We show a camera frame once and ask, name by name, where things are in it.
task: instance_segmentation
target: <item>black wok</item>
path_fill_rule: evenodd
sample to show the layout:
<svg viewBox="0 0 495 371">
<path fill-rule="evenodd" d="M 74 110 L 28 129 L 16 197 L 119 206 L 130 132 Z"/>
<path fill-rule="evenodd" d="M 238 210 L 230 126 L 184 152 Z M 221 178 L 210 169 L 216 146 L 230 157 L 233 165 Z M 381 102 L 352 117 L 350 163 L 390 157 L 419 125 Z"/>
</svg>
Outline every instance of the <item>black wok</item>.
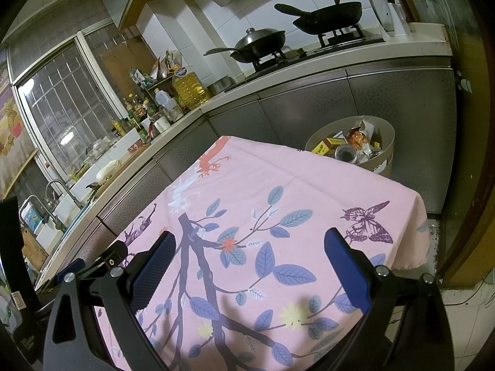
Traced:
<svg viewBox="0 0 495 371">
<path fill-rule="evenodd" d="M 335 5 L 322 8 L 313 12 L 302 11 L 287 4 L 276 4 L 275 9 L 283 14 L 295 15 L 293 24 L 301 31 L 319 35 L 335 31 L 336 29 L 348 28 L 356 25 L 363 13 L 361 3 L 352 1 L 340 4 L 340 0 L 334 0 Z"/>
<path fill-rule="evenodd" d="M 247 35 L 241 39 L 235 48 L 219 47 L 208 50 L 204 56 L 210 54 L 232 51 L 230 55 L 234 60 L 240 63 L 253 63 L 261 58 L 275 53 L 285 45 L 285 31 L 275 29 L 260 29 L 255 31 L 250 28 L 246 31 Z"/>
</svg>

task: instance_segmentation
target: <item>pink tablecloth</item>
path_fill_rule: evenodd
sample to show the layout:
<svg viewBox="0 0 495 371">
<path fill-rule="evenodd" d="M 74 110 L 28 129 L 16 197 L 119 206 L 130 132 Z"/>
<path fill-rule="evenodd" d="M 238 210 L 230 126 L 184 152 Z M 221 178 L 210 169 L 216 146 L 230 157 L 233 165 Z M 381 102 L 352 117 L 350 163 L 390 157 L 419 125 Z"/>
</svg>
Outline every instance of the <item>pink tablecloth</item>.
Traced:
<svg viewBox="0 0 495 371">
<path fill-rule="evenodd" d="M 331 227 L 375 265 L 426 260 L 415 191 L 310 152 L 221 137 L 119 237 L 132 254 L 166 229 L 177 240 L 137 314 L 164 362 L 181 371 L 307 369 L 362 316 L 324 253 Z M 129 369 L 97 312 L 115 364 Z"/>
</svg>

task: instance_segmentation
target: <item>cooking oil bottle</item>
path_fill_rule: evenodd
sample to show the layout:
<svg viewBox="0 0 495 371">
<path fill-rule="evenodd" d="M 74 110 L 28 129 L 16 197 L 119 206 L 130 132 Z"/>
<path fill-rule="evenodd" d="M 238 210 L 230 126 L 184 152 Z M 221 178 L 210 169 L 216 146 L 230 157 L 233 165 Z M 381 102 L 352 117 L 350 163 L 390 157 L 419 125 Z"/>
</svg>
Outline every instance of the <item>cooking oil bottle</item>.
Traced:
<svg viewBox="0 0 495 371">
<path fill-rule="evenodd" d="M 211 93 L 203 88 L 196 73 L 185 67 L 175 71 L 172 84 L 189 110 L 194 110 L 211 98 Z"/>
</svg>

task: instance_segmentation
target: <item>metal screw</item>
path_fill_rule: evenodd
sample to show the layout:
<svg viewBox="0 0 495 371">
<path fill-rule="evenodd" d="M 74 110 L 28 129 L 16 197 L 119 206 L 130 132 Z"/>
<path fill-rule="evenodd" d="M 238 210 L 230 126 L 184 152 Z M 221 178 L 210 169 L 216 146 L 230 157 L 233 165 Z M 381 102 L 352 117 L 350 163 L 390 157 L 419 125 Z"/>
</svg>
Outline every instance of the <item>metal screw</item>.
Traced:
<svg viewBox="0 0 495 371">
<path fill-rule="evenodd" d="M 110 270 L 110 276 L 119 277 L 124 273 L 124 269 L 122 267 L 114 267 Z"/>
<path fill-rule="evenodd" d="M 378 265 L 375 268 L 375 272 L 380 276 L 387 276 L 390 273 L 390 270 L 385 265 Z"/>
<path fill-rule="evenodd" d="M 66 282 L 66 283 L 70 283 L 71 281 L 73 281 L 74 279 L 76 279 L 76 275 L 73 274 L 72 272 L 69 272 L 67 274 L 65 274 L 65 276 L 63 277 L 63 280 Z"/>
<path fill-rule="evenodd" d="M 427 284 L 432 284 L 435 281 L 434 277 L 430 274 L 423 274 L 422 278 L 423 281 Z"/>
</svg>

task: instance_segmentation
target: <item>orange flower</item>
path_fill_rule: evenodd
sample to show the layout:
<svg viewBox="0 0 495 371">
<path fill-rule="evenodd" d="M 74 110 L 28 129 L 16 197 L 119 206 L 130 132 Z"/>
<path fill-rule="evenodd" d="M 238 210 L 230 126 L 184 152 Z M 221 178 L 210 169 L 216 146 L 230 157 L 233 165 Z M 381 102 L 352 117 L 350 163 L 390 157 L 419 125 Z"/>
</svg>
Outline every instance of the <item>orange flower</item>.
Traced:
<svg viewBox="0 0 495 371">
<path fill-rule="evenodd" d="M 237 240 L 234 240 L 233 238 L 226 238 L 224 241 L 222 241 L 221 246 L 225 253 L 228 254 L 236 248 Z"/>
</svg>

